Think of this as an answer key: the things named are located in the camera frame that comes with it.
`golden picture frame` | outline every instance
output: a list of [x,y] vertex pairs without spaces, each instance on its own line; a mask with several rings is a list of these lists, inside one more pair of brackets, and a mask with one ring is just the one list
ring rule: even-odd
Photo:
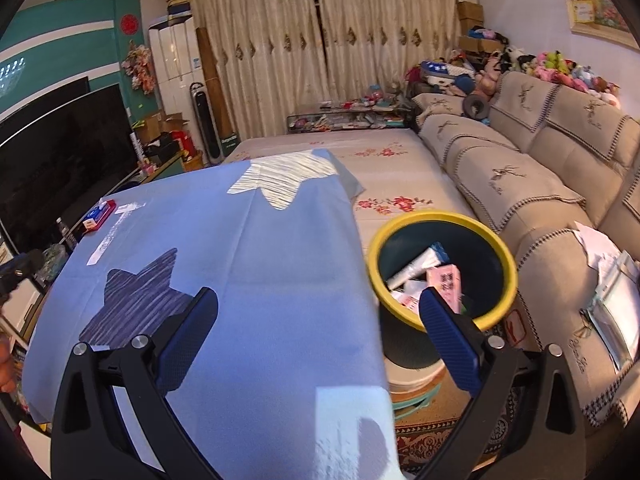
[[640,51],[611,0],[566,0],[571,32]]

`white stripe on wall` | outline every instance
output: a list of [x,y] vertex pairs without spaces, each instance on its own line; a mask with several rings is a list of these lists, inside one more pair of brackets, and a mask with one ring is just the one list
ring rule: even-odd
[[93,32],[94,30],[103,30],[105,28],[113,28],[113,20],[105,20],[104,22],[91,22],[82,23],[81,25],[73,25],[72,27],[59,28],[58,30],[52,30],[39,36],[34,36],[28,40],[21,41],[6,48],[0,52],[0,63],[5,59],[9,59],[14,56],[18,56],[21,52],[39,46],[41,44],[49,43],[49,41],[60,40],[61,38],[68,38],[76,34],[82,34],[83,32]]
[[42,90],[38,90],[37,92],[31,94],[30,96],[25,97],[22,101],[17,102],[15,105],[7,108],[7,110],[5,110],[0,114],[0,121],[2,121],[5,117],[8,117],[12,113],[14,113],[16,110],[19,110],[24,105],[30,103],[34,99],[37,99],[38,97],[41,97],[44,94],[51,92],[52,90],[55,90],[56,88],[60,88],[61,86],[66,85],[67,83],[71,83],[76,79],[82,79],[83,77],[88,77],[90,80],[97,79],[99,77],[102,77],[103,75],[113,74],[114,72],[117,72],[119,70],[120,70],[119,63],[111,63],[105,66],[99,66],[98,68],[87,70],[86,72],[81,72],[71,77],[67,77],[66,79],[63,79],[62,81],[58,81],[57,83],[53,83],[53,85],[49,85],[46,88],[43,88]]

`floral bedspread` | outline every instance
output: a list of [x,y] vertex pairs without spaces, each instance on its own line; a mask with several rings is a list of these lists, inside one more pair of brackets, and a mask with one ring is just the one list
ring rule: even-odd
[[314,148],[330,150],[365,188],[353,206],[364,250],[385,222],[405,212],[431,208],[475,217],[453,182],[411,130],[357,130],[249,139],[226,162]]

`television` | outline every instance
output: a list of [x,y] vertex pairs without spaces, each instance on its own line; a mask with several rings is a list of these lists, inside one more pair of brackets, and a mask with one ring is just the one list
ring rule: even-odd
[[33,123],[44,114],[87,93],[89,93],[89,78],[82,77],[25,104],[0,121],[0,142],[5,142],[15,132],[23,129],[27,124]]
[[0,223],[15,251],[44,250],[137,169],[117,84],[76,98],[0,142]]

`blue gripper pad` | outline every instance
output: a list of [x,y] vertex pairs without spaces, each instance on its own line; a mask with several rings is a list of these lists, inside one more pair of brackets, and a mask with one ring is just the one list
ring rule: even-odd
[[203,288],[158,358],[156,388],[162,397],[180,387],[217,318],[218,297]]
[[419,312],[420,320],[456,386],[476,397],[482,387],[479,358],[457,326],[454,320],[457,314],[432,288],[420,295]]

